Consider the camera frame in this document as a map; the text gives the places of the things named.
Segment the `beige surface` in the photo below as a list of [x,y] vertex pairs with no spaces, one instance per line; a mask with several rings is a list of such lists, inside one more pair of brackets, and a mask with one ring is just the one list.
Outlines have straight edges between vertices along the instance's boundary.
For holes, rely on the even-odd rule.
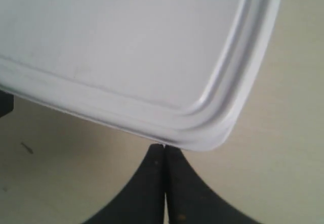
[[[216,192],[264,223],[324,223],[323,4],[282,0],[229,140],[211,152],[185,152]],[[148,148],[142,138],[27,101],[15,106],[0,119],[0,223],[88,218],[125,185]]]

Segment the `black object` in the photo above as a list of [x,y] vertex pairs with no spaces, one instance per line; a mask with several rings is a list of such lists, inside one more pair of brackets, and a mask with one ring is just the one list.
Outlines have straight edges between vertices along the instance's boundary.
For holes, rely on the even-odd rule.
[[14,109],[14,96],[0,91],[0,118]]
[[163,159],[164,147],[151,145],[130,182],[85,224],[163,224]]
[[215,194],[179,149],[165,148],[165,166],[170,224],[257,224]]

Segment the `small mark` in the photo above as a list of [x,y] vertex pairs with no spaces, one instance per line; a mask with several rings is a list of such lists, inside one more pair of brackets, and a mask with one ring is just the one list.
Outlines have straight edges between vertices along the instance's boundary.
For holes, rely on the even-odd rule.
[[30,148],[29,146],[27,146],[25,143],[21,142],[20,143],[29,154],[34,154],[34,151],[32,150],[32,148]]
[[187,217],[183,214],[180,214],[180,215],[178,215],[177,219],[178,219],[178,221],[186,221]]

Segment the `white plastic lid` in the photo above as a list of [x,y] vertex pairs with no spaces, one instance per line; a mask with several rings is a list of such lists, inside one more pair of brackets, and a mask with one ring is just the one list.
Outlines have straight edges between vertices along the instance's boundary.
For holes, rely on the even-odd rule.
[[0,86],[159,142],[223,143],[279,0],[0,0]]

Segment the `plastic container lid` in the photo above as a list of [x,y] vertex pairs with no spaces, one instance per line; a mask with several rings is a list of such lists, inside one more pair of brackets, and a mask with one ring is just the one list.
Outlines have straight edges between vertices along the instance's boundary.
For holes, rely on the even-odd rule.
[[191,150],[222,144],[279,0],[0,0],[2,89]]

